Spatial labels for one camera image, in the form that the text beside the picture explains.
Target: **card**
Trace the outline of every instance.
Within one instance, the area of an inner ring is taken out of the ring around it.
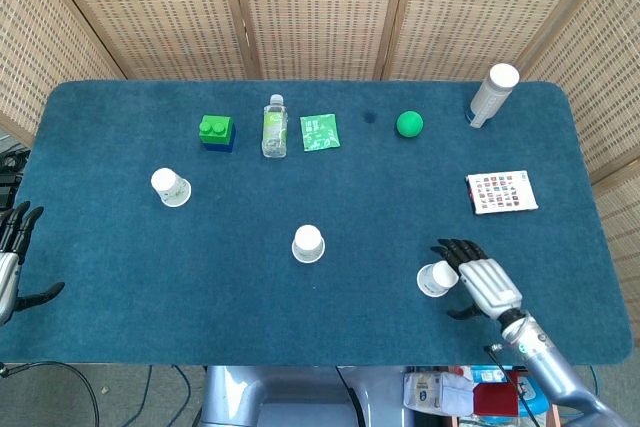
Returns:
[[[473,174],[466,180],[478,215],[538,208],[526,170]]]

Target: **blue block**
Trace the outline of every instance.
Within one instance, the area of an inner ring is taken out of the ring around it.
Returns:
[[[218,152],[232,152],[234,140],[236,140],[236,124],[235,123],[231,126],[231,138],[229,139],[228,144],[205,144],[204,142],[200,142],[200,143],[204,145],[204,148],[207,150],[216,150]]]

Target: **green label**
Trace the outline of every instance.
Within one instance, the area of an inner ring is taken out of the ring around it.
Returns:
[[[263,139],[287,139],[287,129],[284,123],[283,112],[267,112],[264,114],[262,124]]]
[[[300,117],[305,152],[340,147],[334,114]]]

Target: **green ball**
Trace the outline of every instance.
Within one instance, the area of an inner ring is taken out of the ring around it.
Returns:
[[[415,137],[422,132],[424,122],[419,113],[413,110],[407,110],[398,116],[396,120],[396,128],[398,133],[403,137]]]

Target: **robotic arm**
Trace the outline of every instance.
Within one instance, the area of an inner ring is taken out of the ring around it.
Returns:
[[[29,202],[23,202],[0,214],[0,326],[11,320],[14,312],[49,302],[64,288],[64,282],[58,282],[41,294],[18,297],[20,270],[31,232],[44,211],[43,207],[36,207],[25,215],[29,206]]]
[[[475,243],[438,240],[431,250],[460,275],[474,303],[463,311],[449,311],[456,320],[486,315],[501,325],[502,337],[520,355],[547,399],[583,413],[571,427],[629,427],[618,414],[593,395],[551,342],[538,322],[521,310],[522,294],[504,269]]]

